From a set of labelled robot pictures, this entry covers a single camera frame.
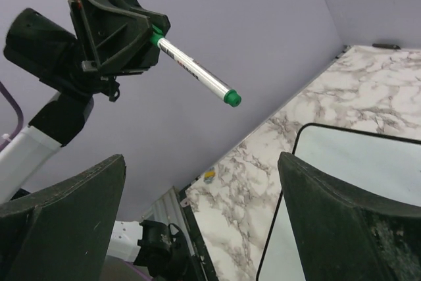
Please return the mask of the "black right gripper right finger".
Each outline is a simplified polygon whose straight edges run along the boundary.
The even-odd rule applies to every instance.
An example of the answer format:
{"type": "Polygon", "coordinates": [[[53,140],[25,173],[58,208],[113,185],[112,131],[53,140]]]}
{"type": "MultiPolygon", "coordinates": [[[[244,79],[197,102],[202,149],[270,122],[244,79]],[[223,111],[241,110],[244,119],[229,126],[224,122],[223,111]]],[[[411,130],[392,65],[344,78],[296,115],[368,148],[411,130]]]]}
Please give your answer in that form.
{"type": "Polygon", "coordinates": [[[283,152],[278,171],[306,280],[419,280],[420,208],[283,152]]]}

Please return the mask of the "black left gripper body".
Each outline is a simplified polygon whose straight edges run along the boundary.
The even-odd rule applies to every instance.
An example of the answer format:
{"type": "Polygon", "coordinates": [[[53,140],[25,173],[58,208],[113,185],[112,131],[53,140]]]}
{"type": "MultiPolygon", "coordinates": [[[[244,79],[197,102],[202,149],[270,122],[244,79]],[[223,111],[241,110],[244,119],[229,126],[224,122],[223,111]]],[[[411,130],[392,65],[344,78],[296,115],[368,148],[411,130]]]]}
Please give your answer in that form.
{"type": "Polygon", "coordinates": [[[85,58],[103,77],[140,74],[158,63],[160,49],[151,38],[154,28],[168,33],[167,15],[137,0],[75,0],[70,8],[85,58]]]}

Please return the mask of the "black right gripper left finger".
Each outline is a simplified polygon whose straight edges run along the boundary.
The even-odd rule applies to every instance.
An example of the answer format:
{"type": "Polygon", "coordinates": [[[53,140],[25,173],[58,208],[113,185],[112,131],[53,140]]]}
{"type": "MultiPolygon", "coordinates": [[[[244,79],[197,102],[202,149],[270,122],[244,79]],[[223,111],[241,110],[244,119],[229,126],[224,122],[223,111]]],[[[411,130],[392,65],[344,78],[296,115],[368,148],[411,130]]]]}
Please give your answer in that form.
{"type": "Polygon", "coordinates": [[[98,280],[126,177],[113,155],[1,204],[2,280],[98,280]]]}

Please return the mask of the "white whiteboard black frame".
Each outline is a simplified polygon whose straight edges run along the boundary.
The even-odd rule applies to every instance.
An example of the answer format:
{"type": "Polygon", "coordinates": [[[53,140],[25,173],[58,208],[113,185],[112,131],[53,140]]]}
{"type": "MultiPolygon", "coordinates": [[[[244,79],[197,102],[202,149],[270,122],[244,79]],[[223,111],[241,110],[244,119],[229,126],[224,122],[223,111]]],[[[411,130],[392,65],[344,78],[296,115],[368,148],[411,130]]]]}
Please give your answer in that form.
{"type": "MultiPolygon", "coordinates": [[[[360,189],[420,208],[418,140],[311,123],[286,153],[360,189]]],[[[306,280],[282,191],[257,280],[306,280]]]]}

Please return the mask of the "green capped whiteboard marker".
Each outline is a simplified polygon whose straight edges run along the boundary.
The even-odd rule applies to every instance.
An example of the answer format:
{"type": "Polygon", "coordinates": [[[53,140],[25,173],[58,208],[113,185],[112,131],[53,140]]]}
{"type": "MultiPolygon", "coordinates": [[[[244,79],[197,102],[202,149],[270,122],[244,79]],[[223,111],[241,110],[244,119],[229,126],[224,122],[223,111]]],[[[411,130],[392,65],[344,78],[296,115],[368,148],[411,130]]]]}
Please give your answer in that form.
{"type": "Polygon", "coordinates": [[[241,96],[229,85],[209,72],[195,59],[185,54],[175,45],[169,42],[162,30],[153,25],[151,43],[177,62],[184,70],[190,73],[196,80],[213,92],[219,99],[231,107],[237,107],[241,103],[241,96]]]}

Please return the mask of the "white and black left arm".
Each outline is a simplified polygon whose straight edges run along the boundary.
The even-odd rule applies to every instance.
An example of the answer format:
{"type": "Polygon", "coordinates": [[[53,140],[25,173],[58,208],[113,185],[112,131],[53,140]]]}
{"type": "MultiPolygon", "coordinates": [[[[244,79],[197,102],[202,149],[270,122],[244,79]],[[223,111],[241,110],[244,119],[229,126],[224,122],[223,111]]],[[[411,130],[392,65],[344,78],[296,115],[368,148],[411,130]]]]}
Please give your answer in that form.
{"type": "MultiPolygon", "coordinates": [[[[139,0],[149,10],[164,13],[161,0],[139,0]]],[[[24,8],[39,10],[56,23],[71,28],[65,0],[1,0],[1,51],[5,35],[15,16],[24,8]]],[[[128,179],[118,211],[118,220],[141,220],[162,193],[160,175],[153,170],[160,163],[159,151],[162,118],[168,112],[163,66],[154,67],[140,76],[122,78],[122,97],[110,103],[103,96],[95,97],[95,108],[84,131],[76,140],[49,160],[25,187],[42,189],[73,176],[113,153],[125,156],[128,179]]],[[[22,107],[26,120],[32,118],[53,96],[53,90],[32,75],[6,61],[1,52],[1,81],[10,89],[22,107]]]]}

